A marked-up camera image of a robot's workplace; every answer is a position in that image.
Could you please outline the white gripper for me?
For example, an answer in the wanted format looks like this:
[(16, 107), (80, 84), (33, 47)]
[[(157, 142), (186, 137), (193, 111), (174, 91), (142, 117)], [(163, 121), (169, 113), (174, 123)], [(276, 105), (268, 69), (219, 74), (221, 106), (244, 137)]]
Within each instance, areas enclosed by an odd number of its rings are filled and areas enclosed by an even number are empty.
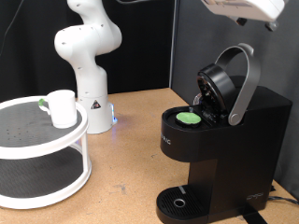
[(283, 11), (284, 0), (201, 0), (214, 14), (231, 17), (237, 25), (244, 26), (247, 19), (267, 21), (265, 27), (275, 32), (279, 27), (276, 19)]

